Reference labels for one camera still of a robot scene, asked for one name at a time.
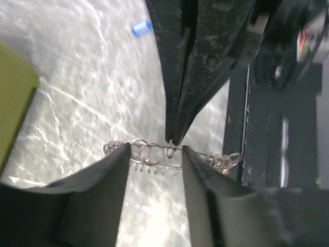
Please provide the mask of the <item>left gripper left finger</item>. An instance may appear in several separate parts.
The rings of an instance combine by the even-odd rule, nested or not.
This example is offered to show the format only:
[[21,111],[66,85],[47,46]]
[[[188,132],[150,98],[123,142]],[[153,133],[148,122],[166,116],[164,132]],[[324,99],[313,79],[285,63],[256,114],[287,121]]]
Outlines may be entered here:
[[115,246],[131,148],[45,187],[1,184],[1,246]]

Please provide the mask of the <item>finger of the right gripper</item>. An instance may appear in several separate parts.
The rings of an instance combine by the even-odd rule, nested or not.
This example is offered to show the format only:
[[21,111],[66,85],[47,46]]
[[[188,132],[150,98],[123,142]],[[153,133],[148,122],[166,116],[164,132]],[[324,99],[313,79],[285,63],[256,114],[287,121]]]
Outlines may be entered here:
[[166,96],[166,141],[180,142],[178,109],[188,58],[195,42],[198,1],[146,1],[153,24]]

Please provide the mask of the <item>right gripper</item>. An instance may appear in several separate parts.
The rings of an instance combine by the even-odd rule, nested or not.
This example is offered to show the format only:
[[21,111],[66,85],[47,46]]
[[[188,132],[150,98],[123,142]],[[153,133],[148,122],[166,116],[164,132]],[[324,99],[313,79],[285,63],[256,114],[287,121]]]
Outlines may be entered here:
[[237,66],[284,88],[301,80],[328,30],[328,1],[198,1],[173,115],[178,146]]

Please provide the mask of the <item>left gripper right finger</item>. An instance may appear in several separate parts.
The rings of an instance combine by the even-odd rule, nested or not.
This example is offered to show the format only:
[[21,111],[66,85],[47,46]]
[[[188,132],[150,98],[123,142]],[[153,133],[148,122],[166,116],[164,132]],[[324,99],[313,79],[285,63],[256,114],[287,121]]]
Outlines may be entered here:
[[327,190],[253,190],[188,146],[182,175],[192,246],[328,246]]

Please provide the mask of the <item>olive green plastic bin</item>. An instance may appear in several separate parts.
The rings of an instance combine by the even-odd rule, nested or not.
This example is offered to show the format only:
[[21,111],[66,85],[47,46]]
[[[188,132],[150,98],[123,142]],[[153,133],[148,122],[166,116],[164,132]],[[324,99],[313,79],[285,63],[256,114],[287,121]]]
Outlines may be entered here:
[[1,42],[1,172],[38,86],[33,66]]

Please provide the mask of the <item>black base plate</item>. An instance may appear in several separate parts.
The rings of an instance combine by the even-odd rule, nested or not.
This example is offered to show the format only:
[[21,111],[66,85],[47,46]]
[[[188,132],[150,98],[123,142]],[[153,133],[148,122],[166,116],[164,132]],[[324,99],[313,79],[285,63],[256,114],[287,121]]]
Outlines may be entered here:
[[257,84],[254,68],[230,78],[223,154],[240,153],[229,176],[251,188],[317,188],[317,103],[322,66],[276,90]]

